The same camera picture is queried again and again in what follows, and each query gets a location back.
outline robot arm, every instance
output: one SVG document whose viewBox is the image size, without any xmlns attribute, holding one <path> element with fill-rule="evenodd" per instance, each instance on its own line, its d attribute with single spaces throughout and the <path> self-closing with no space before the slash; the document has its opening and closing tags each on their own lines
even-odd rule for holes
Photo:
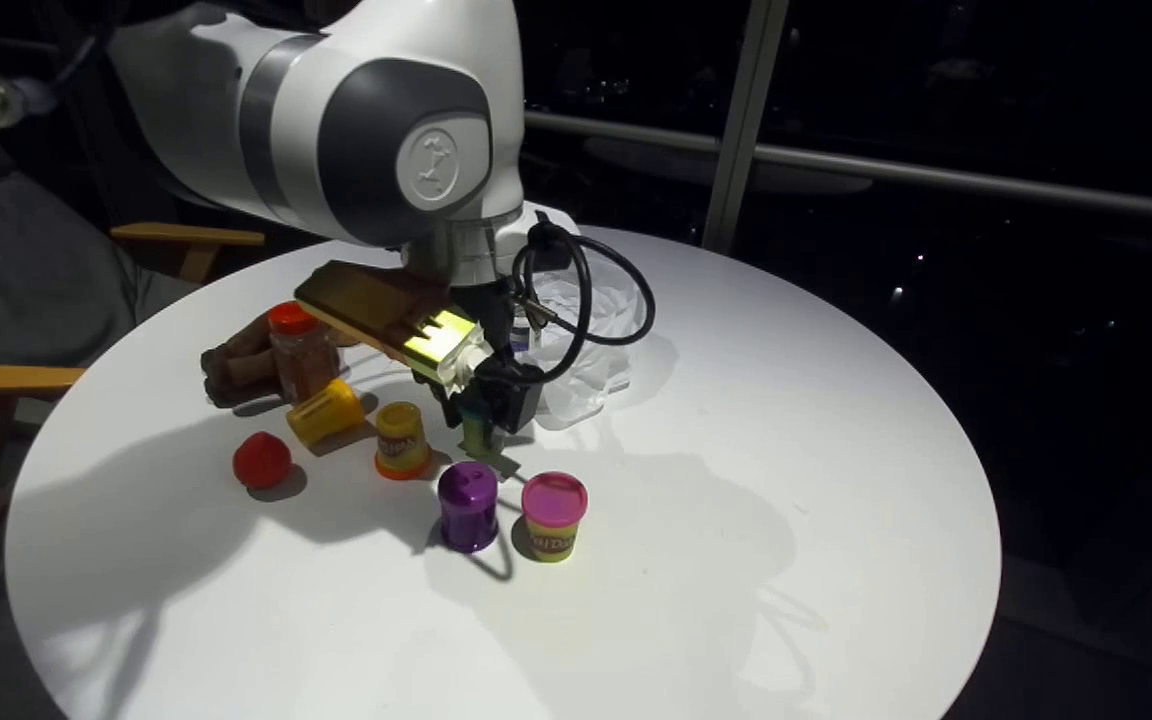
<svg viewBox="0 0 1152 720">
<path fill-rule="evenodd" d="M 192 4 L 121 30 L 107 57 L 189 193 L 388 245 L 448 288 L 509 277 L 526 212 L 514 0 L 364 0 L 326 34 Z"/>
</svg>

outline white round table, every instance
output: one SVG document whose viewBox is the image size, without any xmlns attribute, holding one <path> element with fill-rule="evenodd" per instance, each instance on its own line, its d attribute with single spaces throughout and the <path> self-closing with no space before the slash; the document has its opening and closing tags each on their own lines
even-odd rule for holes
<svg viewBox="0 0 1152 720">
<path fill-rule="evenodd" d="M 195 355 L 326 259 L 318 245 L 123 337 L 36 435 L 9 522 L 23 648 L 72 720 L 930 720 L 1002 596 L 989 475 L 944 401 L 832 306 L 735 259 L 588 227 L 655 285 L 634 389 L 517 448 L 588 486 L 563 565 L 509 527 L 434 544 L 427 486 L 373 446 L 314 458 L 286 409 L 218 411 Z M 388 362 L 353 369 L 418 401 Z M 255 499 L 232 448 L 278 433 L 303 492 Z"/>
</svg>

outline wire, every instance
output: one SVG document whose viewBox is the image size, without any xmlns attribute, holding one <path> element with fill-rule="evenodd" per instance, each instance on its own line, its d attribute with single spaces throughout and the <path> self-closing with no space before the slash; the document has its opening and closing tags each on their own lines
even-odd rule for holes
<svg viewBox="0 0 1152 720">
<path fill-rule="evenodd" d="M 535 250 L 526 250 L 526 253 L 514 259 L 514 281 L 517 281 L 526 293 L 534 293 L 534 255 L 535 255 Z M 588 274 L 588 255 L 584 255 L 584 253 L 576 253 L 571 259 L 576 259 L 576 288 L 581 288 L 581 307 L 576 307 L 571 346 L 567 346 L 567 351 L 563 351 L 563 362 L 560 362 L 558 369 L 550 369 L 550 373 L 542 373 L 542 376 L 517 376 L 517 385 L 551 385 L 551 380 L 560 380 L 560 376 L 576 363 L 576 355 L 581 355 L 581 349 L 584 349 L 584 339 L 588 339 L 588 321 L 594 321 L 594 274 Z"/>
<path fill-rule="evenodd" d="M 634 277 L 634 285 L 636 285 L 640 296 L 646 296 L 646 326 L 640 326 L 636 332 L 627 332 L 627 337 L 595 337 L 595 332 L 584 332 L 584 339 L 594 339 L 594 346 L 611 346 L 611 349 L 625 349 L 625 346 L 646 339 L 646 337 L 652 332 L 652 326 L 655 326 L 655 293 L 652 293 L 650 277 L 646 277 L 627 255 L 619 255 L 616 250 L 609 250 L 609 245 L 601 245 L 601 242 L 588 242 L 588 236 L 571 236 L 571 242 L 576 242 L 576 250 L 594 250 L 594 253 L 609 255 L 616 267 L 625 267 L 625 277 Z M 526 296 L 535 302 L 534 267 L 520 277 L 520 285 L 526 285 Z M 535 307 L 542 307 L 544 321 L 551 321 L 558 328 L 576 332 L 576 326 L 567 326 L 560 313 L 551 313 L 551 307 L 544 307 L 544 306 L 535 306 Z"/>
</svg>

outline wooden chair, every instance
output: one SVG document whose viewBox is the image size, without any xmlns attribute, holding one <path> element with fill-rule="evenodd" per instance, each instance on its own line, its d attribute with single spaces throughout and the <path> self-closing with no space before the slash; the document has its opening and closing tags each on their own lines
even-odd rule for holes
<svg viewBox="0 0 1152 720">
<path fill-rule="evenodd" d="M 114 339 L 203 285 L 218 253 L 266 245 L 260 232 L 195 226 L 121 226 L 107 236 L 0 153 L 0 448 L 23 398 L 66 398 Z M 178 250 L 182 281 L 144 274 L 123 245 Z"/>
</svg>

